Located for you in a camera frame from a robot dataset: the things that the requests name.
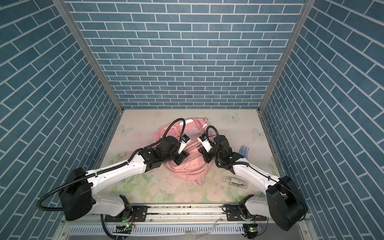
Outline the pink student backpack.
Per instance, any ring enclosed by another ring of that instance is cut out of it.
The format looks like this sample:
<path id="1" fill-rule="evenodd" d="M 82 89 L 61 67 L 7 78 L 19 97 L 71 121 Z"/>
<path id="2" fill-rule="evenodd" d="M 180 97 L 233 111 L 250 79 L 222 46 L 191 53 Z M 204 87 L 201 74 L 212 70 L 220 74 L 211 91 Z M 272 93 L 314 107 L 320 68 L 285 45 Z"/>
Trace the pink student backpack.
<path id="1" fill-rule="evenodd" d="M 184 162 L 177 166 L 173 162 L 164 165 L 174 176 L 179 179 L 192 182 L 196 186 L 203 184 L 204 178 L 212 166 L 212 162 L 207 164 L 198 149 L 202 147 L 198 137 L 206 134 L 208 121 L 206 118 L 189 118 L 186 120 L 174 121 L 172 124 L 161 127 L 153 135 L 155 146 L 146 148 L 162 152 L 174 153 L 179 150 L 182 136 L 187 135 L 191 141 L 183 151 L 190 155 Z"/>

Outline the blue geometry set case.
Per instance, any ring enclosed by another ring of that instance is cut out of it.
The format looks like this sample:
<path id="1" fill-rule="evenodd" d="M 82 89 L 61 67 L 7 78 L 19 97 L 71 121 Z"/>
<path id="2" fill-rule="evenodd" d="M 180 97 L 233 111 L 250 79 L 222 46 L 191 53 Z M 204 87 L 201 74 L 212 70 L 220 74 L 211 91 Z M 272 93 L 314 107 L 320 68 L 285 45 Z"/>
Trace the blue geometry set case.
<path id="1" fill-rule="evenodd" d="M 248 158 L 249 155 L 249 147 L 242 145 L 239 149 L 239 154 L 241 154 L 244 158 Z"/>

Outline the clear plastic pencil case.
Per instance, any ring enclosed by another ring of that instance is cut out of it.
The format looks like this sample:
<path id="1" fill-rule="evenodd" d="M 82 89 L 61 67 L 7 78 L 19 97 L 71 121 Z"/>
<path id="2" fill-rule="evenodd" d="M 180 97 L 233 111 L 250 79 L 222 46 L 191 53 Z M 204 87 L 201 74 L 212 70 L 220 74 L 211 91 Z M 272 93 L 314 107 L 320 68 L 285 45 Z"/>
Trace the clear plastic pencil case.
<path id="1" fill-rule="evenodd" d="M 239 178 L 226 176 L 224 177 L 224 182 L 228 185 L 231 185 L 240 189 L 248 188 L 248 183 L 245 180 L 241 180 Z"/>

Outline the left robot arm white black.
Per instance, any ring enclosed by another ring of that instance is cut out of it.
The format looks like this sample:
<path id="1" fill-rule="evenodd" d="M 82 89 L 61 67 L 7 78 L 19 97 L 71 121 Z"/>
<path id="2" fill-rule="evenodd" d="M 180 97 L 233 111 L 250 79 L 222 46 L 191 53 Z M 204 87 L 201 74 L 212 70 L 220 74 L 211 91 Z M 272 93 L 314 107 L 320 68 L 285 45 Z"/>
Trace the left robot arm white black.
<path id="1" fill-rule="evenodd" d="M 73 170 L 62 186 L 37 201 L 36 208 L 45 212 L 63 212 L 67 221 L 88 214 L 113 217 L 127 214 L 131 207 L 127 197 L 104 198 L 101 191 L 126 178 L 157 169 L 164 163 L 182 163 L 189 155 L 184 149 L 190 139 L 184 133 L 178 138 L 170 136 L 168 133 L 174 125 L 184 130 L 187 124 L 183 118 L 174 120 L 158 141 L 133 151 L 128 159 L 119 163 L 96 170 Z"/>

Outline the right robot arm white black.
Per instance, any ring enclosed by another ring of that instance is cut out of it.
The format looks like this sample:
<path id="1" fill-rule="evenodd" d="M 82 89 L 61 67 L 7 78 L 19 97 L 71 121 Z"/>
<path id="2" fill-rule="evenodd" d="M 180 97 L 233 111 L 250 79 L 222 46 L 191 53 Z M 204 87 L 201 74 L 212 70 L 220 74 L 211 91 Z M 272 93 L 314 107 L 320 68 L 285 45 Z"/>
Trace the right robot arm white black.
<path id="1" fill-rule="evenodd" d="M 250 194 L 239 202 L 238 213 L 244 220 L 259 215 L 272 219 L 278 227 L 288 231 L 306 217 L 308 206 L 293 179 L 271 175 L 251 164 L 232 150 L 227 138 L 220 135 L 214 126 L 207 126 L 198 140 L 202 144 L 199 151 L 204 159 L 213 161 L 217 168 L 244 178 L 264 192 L 264 201 Z"/>

